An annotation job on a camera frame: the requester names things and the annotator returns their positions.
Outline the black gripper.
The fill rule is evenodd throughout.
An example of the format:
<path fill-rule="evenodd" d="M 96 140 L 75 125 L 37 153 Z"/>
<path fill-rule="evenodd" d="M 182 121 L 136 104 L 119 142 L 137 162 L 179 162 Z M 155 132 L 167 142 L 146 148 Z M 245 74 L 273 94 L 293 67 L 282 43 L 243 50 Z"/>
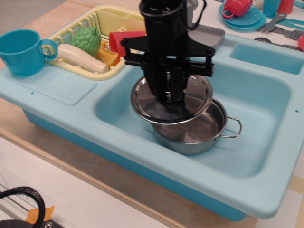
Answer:
<path fill-rule="evenodd" d="M 125 62 L 142 67 L 153 96 L 167 100 L 167 72 L 171 70 L 169 92 L 171 102 L 184 98 L 189 74 L 212 76 L 211 62 L 215 50 L 191 39 L 186 9 L 141 9 L 146 36 L 124 38 Z"/>

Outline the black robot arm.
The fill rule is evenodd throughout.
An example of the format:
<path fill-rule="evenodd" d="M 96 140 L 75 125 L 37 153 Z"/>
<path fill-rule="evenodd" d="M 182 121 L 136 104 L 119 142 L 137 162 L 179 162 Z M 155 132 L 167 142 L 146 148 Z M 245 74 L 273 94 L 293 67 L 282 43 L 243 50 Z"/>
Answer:
<path fill-rule="evenodd" d="M 215 49 L 188 35 L 199 23 L 188 22 L 184 0 L 143 0 L 139 5 L 146 36 L 124 38 L 125 62 L 141 67 L 153 96 L 175 103 L 184 98 L 190 75 L 212 76 Z"/>

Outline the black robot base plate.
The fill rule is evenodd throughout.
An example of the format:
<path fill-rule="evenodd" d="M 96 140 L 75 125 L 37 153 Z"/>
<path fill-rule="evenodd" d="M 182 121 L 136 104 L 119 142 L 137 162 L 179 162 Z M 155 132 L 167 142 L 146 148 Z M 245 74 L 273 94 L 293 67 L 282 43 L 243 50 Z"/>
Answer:
<path fill-rule="evenodd" d="M 30 224 L 21 220 L 2 220 L 0 228 L 62 228 L 62 226 L 52 220 L 43 221 L 41 224 Z"/>

